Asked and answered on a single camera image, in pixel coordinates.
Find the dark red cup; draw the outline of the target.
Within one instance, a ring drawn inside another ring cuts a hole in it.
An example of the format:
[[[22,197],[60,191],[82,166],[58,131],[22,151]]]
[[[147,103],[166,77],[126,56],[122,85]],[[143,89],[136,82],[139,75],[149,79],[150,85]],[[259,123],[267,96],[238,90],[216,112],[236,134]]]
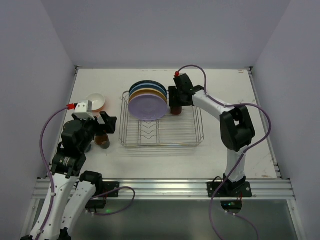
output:
[[[181,106],[171,106],[170,113],[174,116],[178,116],[182,113],[182,107]]]

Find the black cup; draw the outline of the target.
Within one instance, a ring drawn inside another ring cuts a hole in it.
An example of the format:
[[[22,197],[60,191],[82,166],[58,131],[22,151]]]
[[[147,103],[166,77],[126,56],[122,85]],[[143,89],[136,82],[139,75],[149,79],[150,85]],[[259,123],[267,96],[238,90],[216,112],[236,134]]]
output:
[[[101,149],[108,149],[110,147],[110,140],[107,134],[104,135],[96,135],[94,137],[94,143],[100,147]]]

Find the dark blue mug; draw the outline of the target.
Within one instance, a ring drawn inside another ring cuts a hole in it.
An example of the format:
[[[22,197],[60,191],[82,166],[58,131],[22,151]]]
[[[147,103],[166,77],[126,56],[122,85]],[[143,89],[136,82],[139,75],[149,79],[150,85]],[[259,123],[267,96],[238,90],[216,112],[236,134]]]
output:
[[[91,149],[92,149],[92,144],[90,144],[90,145],[87,147],[87,149],[85,150],[85,153],[90,152],[90,151],[91,151]]]

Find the orange bowl white inside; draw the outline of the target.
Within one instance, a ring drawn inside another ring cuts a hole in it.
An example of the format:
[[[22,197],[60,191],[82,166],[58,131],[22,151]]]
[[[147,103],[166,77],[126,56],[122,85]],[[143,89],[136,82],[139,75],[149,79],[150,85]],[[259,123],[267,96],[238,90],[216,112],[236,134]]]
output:
[[[100,93],[91,93],[85,99],[92,102],[91,109],[95,113],[101,111],[106,103],[105,97]]]

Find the purple plate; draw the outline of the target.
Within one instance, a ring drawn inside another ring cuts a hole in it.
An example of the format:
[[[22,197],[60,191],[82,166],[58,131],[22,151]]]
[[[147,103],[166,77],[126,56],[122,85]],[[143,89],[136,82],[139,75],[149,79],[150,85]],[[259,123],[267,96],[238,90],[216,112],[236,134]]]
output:
[[[155,94],[141,94],[129,101],[128,111],[141,121],[155,121],[167,113],[167,103]]]

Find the yellow plate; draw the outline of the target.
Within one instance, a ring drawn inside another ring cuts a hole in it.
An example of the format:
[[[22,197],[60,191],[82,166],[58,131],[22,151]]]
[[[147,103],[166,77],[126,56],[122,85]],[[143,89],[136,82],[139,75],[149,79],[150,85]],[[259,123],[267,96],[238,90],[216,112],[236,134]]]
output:
[[[134,98],[139,97],[139,96],[143,96],[143,97],[157,96],[157,97],[160,97],[160,99],[162,99],[165,103],[167,103],[167,97],[159,90],[156,90],[153,88],[141,88],[141,89],[134,91],[133,93],[131,93],[129,95],[128,102],[130,103]]]

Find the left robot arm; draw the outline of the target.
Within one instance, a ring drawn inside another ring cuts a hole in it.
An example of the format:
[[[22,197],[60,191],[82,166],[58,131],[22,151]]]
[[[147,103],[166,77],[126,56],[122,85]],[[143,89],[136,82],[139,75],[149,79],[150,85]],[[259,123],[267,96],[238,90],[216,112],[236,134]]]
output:
[[[100,112],[99,117],[80,119],[75,113],[66,122],[62,141],[48,172],[50,184],[39,217],[24,240],[69,240],[90,198],[100,193],[102,175],[81,169],[86,152],[96,136],[114,134],[117,117]]]

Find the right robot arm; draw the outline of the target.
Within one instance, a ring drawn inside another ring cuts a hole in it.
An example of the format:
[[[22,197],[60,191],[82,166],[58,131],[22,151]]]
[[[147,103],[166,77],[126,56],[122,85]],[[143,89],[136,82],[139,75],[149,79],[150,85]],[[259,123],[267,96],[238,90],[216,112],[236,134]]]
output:
[[[237,193],[246,183],[245,150],[256,135],[247,107],[228,107],[209,97],[201,86],[186,92],[176,86],[170,86],[168,94],[171,108],[197,107],[219,121],[220,137],[227,148],[227,162],[221,185],[212,188],[219,197],[230,197]]]

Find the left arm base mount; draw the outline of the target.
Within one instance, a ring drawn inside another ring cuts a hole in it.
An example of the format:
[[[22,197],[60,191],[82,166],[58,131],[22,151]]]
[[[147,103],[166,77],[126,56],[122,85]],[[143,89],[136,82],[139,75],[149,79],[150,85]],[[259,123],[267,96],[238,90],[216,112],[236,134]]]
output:
[[[103,181],[99,189],[94,193],[94,196],[101,195],[102,193],[107,193],[113,189],[119,188],[120,183],[118,181]],[[98,210],[102,210],[106,207],[107,198],[117,198],[119,195],[119,191],[115,191],[113,193],[104,195],[100,198],[95,198],[94,200],[89,200],[85,205],[85,209],[87,211],[94,211],[95,213]]]

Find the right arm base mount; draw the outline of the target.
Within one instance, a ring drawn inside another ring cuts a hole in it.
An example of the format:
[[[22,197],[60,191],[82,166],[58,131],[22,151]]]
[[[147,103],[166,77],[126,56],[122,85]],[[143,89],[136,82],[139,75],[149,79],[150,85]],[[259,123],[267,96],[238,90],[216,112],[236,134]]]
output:
[[[244,176],[242,179],[236,182],[232,182],[229,179],[220,187],[221,183],[225,179],[217,176],[212,181],[206,183],[208,197],[212,197],[214,193],[215,198],[231,198],[231,200],[221,200],[221,207],[233,214],[238,214],[243,207],[243,199],[251,198],[253,196],[250,183]]]

